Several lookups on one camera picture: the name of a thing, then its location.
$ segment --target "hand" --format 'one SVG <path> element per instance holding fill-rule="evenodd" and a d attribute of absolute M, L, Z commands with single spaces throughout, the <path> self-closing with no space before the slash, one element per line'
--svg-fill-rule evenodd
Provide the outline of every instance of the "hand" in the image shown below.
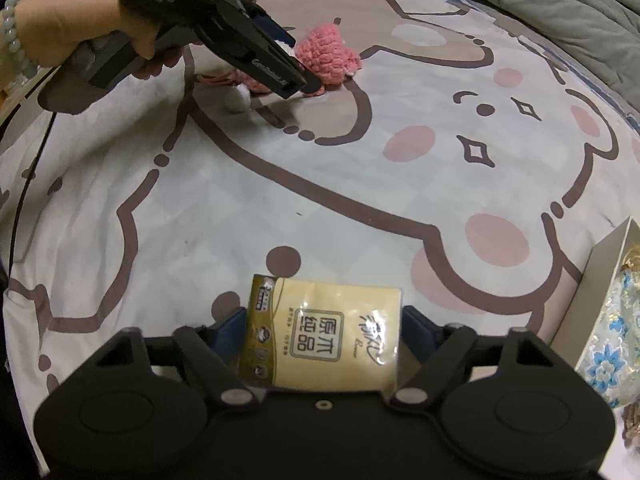
<path fill-rule="evenodd" d="M 181 49 L 155 56 L 159 25 L 121 6 L 119 0 L 22 0 L 15 8 L 18 38 L 29 59 L 40 66 L 62 64 L 81 41 L 121 30 L 135 51 L 149 60 L 134 75 L 157 76 L 163 66 L 175 66 Z"/>

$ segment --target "blue floral fabric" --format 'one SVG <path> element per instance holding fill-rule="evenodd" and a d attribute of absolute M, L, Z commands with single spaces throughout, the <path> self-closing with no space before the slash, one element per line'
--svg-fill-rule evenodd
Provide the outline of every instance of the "blue floral fabric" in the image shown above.
<path fill-rule="evenodd" d="M 616 276 L 577 370 L 612 408 L 640 396 L 640 273 Z"/>

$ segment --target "black robotic gripper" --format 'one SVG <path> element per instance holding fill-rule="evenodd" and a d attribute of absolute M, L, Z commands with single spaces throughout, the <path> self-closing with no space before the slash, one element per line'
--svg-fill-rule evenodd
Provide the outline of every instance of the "black robotic gripper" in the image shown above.
<path fill-rule="evenodd" d="M 611 410 L 540 339 L 479 336 L 402 312 L 421 369 L 377 392 L 268 392 L 225 364 L 246 312 L 171 337 L 116 334 L 38 409 L 49 480 L 597 479 Z M 176 367 L 182 381 L 153 365 Z M 477 366 L 497 365 L 469 382 Z"/>

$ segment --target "fingers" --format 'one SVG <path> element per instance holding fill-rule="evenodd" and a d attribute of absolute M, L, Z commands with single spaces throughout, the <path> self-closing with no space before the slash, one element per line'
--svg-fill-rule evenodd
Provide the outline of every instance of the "fingers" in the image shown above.
<path fill-rule="evenodd" d="M 158 77 L 162 72 L 163 66 L 173 68 L 178 64 L 183 51 L 182 47 L 168 48 L 147 61 L 142 68 L 133 73 L 133 76 L 145 80 L 150 77 Z"/>
<path fill-rule="evenodd" d="M 142 36 L 139 38 L 131 38 L 131 46 L 139 56 L 145 59 L 153 59 L 156 53 L 156 37 Z"/>

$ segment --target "pink crochet toy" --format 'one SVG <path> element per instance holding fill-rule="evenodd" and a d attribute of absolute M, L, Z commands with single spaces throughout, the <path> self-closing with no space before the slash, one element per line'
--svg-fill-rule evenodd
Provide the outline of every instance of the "pink crochet toy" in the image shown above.
<path fill-rule="evenodd" d="M 340 29 L 334 23 L 319 25 L 306 38 L 297 42 L 294 49 L 279 41 L 277 43 L 322 82 L 322 87 L 317 92 L 305 94 L 305 97 L 324 94 L 326 86 L 340 85 L 362 68 L 360 56 L 344 46 Z M 211 86 L 238 83 L 236 92 L 230 94 L 225 101 L 226 107 L 236 112 L 243 112 L 251 107 L 252 93 L 271 93 L 265 85 L 240 70 L 233 70 L 228 75 L 217 78 L 200 76 L 199 80 Z"/>
<path fill-rule="evenodd" d="M 327 85 L 341 85 L 362 68 L 360 56 L 344 46 L 335 23 L 319 25 L 304 40 L 296 43 L 296 59 L 320 78 L 322 88 L 313 95 L 324 94 Z"/>

